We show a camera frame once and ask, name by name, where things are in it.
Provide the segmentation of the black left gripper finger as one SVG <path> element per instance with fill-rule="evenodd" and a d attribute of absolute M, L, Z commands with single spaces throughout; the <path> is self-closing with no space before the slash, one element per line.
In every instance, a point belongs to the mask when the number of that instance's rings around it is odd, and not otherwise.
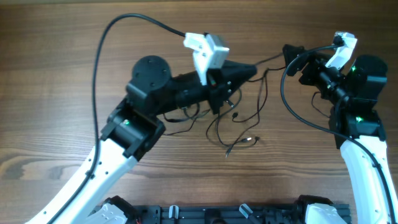
<path fill-rule="evenodd" d="M 237 91 L 243 84 L 247 82 L 247 79 L 220 79 L 218 80 L 218 93 L 217 100 L 223 102 L 227 100 L 235 91 Z"/>
<path fill-rule="evenodd" d="M 257 74 L 253 64 L 233 62 L 226 60 L 217 75 L 217 84 L 227 86 L 240 86 Z"/>

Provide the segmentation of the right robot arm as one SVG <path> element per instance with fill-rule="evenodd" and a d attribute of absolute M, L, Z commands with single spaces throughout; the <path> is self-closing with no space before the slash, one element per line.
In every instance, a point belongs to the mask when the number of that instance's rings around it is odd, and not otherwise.
<path fill-rule="evenodd" d="M 343 74 L 335 57 L 342 45 L 306 50 L 284 45 L 285 71 L 282 79 L 301 72 L 299 82 L 316 87 L 321 98 L 331 102 L 328 125 L 324 128 L 299 116 L 280 95 L 287 110 L 302 123 L 332 134 L 336 148 L 349 172 L 359 223 L 397 223 L 397 194 L 387 161 L 386 132 L 374 109 L 387 83 L 386 63 L 377 56 L 360 55 L 349 72 Z M 326 49 L 335 55 L 324 54 Z"/>

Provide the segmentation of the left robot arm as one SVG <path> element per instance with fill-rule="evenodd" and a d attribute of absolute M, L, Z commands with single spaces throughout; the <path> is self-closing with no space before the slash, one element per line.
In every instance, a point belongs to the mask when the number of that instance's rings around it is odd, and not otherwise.
<path fill-rule="evenodd" d="M 98 142 L 57 195 L 30 223 L 84 223 L 109 189 L 149 152 L 165 132 L 158 115 L 207 101 L 213 113 L 257 73 L 253 64 L 226 60 L 173 77 L 163 58 L 150 55 L 133 66 L 126 96 L 108 116 Z"/>

